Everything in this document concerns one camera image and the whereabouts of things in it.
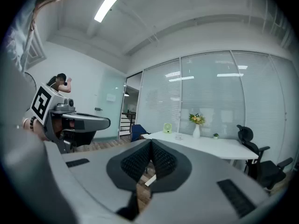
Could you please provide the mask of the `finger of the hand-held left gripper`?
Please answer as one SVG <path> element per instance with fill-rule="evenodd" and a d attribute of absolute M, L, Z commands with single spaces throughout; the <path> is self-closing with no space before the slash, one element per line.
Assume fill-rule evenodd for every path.
<path fill-rule="evenodd" d="M 96 132 L 109 128 L 111 121 L 109 118 L 95 115 L 72 112 L 62 115 L 63 130 L 72 132 Z"/>
<path fill-rule="evenodd" d="M 80 147 L 83 145 L 90 145 L 92 142 L 95 131 L 93 132 L 85 132 L 85 133 L 75 133 L 71 132 L 70 138 L 71 138 L 71 144 L 73 147 Z"/>

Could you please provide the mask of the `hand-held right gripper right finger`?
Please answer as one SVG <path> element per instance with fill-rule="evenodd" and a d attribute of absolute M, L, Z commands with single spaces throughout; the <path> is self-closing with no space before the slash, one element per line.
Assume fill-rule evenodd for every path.
<path fill-rule="evenodd" d="M 261 224 L 284 191 L 270 196 L 252 178 L 205 152 L 162 141 L 184 154 L 191 174 L 175 191 L 154 193 L 138 224 Z"/>

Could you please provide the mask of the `person's left hand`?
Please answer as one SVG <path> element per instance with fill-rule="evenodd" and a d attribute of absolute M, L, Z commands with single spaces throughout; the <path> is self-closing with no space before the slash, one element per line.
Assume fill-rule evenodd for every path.
<path fill-rule="evenodd" d="M 45 132 L 43 130 L 43 125 L 39 122 L 39 120 L 35 119 L 33 122 L 33 132 L 42 140 L 49 141 L 46 137 Z"/>

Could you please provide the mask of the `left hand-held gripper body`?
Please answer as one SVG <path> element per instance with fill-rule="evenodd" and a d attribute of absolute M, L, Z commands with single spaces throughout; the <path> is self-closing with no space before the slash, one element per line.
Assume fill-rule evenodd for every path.
<path fill-rule="evenodd" d="M 32 100 L 30 110 L 42 124 L 47 139 L 57 144 L 60 153 L 70 152 L 71 141 L 67 140 L 63 134 L 56 135 L 52 120 L 53 117 L 58 117 L 61 120 L 64 114 L 75 112 L 73 100 L 53 88 L 41 84 Z"/>

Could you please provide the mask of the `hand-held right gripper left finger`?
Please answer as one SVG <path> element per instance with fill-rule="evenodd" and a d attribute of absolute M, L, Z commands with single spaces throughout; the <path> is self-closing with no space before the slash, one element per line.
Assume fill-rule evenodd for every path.
<path fill-rule="evenodd" d="M 130 224 L 117 211 L 127 207 L 131 191 L 119 189 L 107 174 L 107 163 L 116 155 L 148 144 L 139 140 L 91 152 L 61 154 L 46 141 L 46 152 L 56 184 L 79 224 Z"/>

